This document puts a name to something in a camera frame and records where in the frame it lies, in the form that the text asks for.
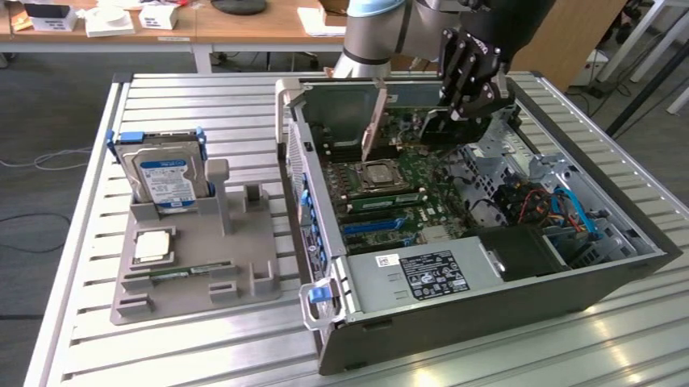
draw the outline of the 3d printed holder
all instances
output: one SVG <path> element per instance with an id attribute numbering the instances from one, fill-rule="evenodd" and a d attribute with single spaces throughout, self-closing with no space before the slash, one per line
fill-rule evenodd
<path id="1" fill-rule="evenodd" d="M 205 161 L 215 195 L 196 210 L 159 214 L 152 203 L 130 203 L 110 321 L 134 323 L 239 306 L 281 295 L 268 196 L 259 185 L 227 193 L 227 160 Z M 136 258 L 141 235 L 163 231 L 168 251 Z"/>

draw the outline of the metal slotted table surface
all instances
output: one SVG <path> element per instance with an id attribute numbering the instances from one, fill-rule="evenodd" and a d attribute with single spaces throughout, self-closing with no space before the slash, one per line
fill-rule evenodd
<path id="1" fill-rule="evenodd" d="M 526 327 L 332 377 L 316 373 L 301 325 L 297 265 L 275 154 L 275 80 L 317 73 L 134 75 L 112 85 L 74 221 L 25 385 L 685 385 L 689 383 L 689 255 L 596 305 Z M 651 220 L 689 248 L 689 213 L 542 78 L 526 93 Z M 554 145 L 522 112 L 540 150 Z M 116 327 L 108 320 L 130 196 L 102 146 L 120 131 L 193 129 L 231 166 L 227 189 L 269 192 L 281 298 L 231 310 Z"/>

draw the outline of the white cable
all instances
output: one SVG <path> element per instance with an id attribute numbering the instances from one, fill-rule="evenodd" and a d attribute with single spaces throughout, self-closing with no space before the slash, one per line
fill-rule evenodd
<path id="1" fill-rule="evenodd" d="M 10 164 L 0 160 L 0 164 L 4 165 L 8 168 L 24 168 L 24 167 L 36 167 L 41 171 L 64 171 L 66 169 L 74 169 L 78 167 L 84 167 L 88 165 L 88 163 L 74 164 L 74 165 L 66 165 L 64 167 L 42 167 L 41 164 L 45 163 L 48 160 L 50 160 L 53 157 L 57 156 L 65 156 L 74 153 L 82 153 L 89 154 L 90 153 L 90 147 L 88 148 L 78 148 L 78 149 L 64 149 L 62 151 L 48 153 L 45 155 L 40 155 L 36 159 L 33 159 L 33 162 L 29 164 Z"/>

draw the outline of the gray carpet floor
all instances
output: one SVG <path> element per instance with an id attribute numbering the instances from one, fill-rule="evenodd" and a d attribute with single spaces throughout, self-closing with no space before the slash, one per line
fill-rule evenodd
<path id="1" fill-rule="evenodd" d="M 622 68 L 631 63 L 630 55 Z M 320 65 L 332 66 L 336 54 L 319 56 Z M 288 71 L 291 56 L 272 55 L 272 71 Z M 297 56 L 297 70 L 308 70 L 308 58 Z M 215 71 L 264 71 L 264 54 L 245 52 L 229 58 Z M 45 153 L 92 144 L 102 113 L 112 74 L 189 73 L 191 55 L 155 54 L 20 54 L 8 69 L 0 70 L 0 159 L 30 162 Z M 639 110 L 689 76 L 689 63 L 677 70 Z M 635 95 L 645 84 L 626 82 Z M 665 108 L 681 92 L 661 105 Z M 584 108 L 583 97 L 571 97 Z M 590 109 L 599 103 L 587 96 Z M 630 98 L 615 93 L 594 116 L 606 127 L 623 110 Z M 689 106 L 670 116 L 658 108 L 630 129 L 619 143 L 641 161 L 670 191 L 689 202 Z M 69 156 L 53 165 L 73 164 L 84 156 Z M 0 218 L 29 212 L 57 212 L 70 216 L 84 169 L 44 172 L 33 168 L 0 166 Z M 49 248 L 64 239 L 66 228 L 57 218 L 17 219 L 0 223 L 0 244 L 32 249 Z M 8 320 L 8 316 L 40 318 L 53 283 L 60 251 L 32 254 L 0 247 L 0 385 L 16 386 L 24 380 L 40 319 Z"/>

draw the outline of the hard drive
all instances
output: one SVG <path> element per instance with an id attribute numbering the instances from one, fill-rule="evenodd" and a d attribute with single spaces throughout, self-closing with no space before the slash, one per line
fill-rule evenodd
<path id="1" fill-rule="evenodd" d="M 136 203 L 155 203 L 161 214 L 193 208 L 209 195 L 203 131 L 125 132 L 108 147 L 129 180 Z"/>

